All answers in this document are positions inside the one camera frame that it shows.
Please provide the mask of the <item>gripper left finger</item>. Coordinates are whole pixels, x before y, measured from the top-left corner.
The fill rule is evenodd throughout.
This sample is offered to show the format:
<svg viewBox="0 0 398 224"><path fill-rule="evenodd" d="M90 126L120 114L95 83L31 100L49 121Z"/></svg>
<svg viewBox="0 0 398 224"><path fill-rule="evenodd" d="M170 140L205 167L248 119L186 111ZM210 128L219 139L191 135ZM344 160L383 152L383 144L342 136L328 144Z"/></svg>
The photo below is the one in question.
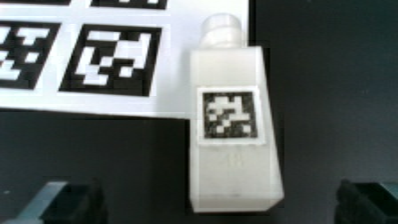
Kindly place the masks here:
<svg viewBox="0 0 398 224"><path fill-rule="evenodd" d="M49 182L11 224L107 224L100 183Z"/></svg>

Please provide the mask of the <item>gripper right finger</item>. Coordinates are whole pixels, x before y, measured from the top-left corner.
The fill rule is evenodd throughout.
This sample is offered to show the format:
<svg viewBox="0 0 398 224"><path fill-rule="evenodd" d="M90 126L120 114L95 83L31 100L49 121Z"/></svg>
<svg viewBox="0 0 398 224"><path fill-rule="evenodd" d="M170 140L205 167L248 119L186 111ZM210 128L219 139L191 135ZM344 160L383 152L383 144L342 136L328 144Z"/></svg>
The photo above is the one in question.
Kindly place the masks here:
<svg viewBox="0 0 398 224"><path fill-rule="evenodd" d="M342 181L335 224L398 224L398 182Z"/></svg>

